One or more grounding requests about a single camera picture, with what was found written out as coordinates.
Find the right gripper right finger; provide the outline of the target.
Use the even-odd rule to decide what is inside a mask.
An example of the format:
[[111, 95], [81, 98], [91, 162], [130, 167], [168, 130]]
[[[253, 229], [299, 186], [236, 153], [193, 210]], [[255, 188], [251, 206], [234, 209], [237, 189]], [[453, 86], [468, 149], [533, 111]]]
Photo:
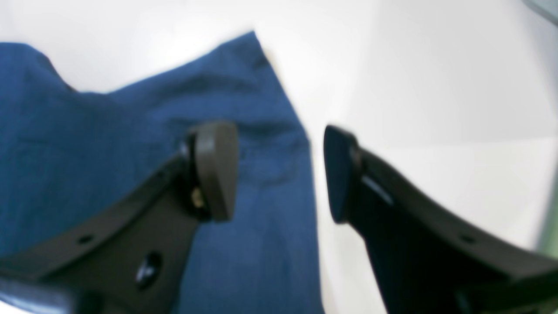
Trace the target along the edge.
[[323, 157], [331, 216], [364, 240], [387, 313], [556, 312], [556, 259], [444, 209], [340, 127], [326, 127]]

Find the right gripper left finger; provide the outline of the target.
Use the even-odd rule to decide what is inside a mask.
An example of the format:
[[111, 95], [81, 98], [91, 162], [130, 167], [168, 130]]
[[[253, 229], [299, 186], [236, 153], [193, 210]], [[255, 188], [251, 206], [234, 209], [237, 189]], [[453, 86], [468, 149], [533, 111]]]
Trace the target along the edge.
[[1, 304], [25, 314], [169, 314], [201, 223], [235, 212], [235, 123], [195, 126], [121, 201], [1, 259]]

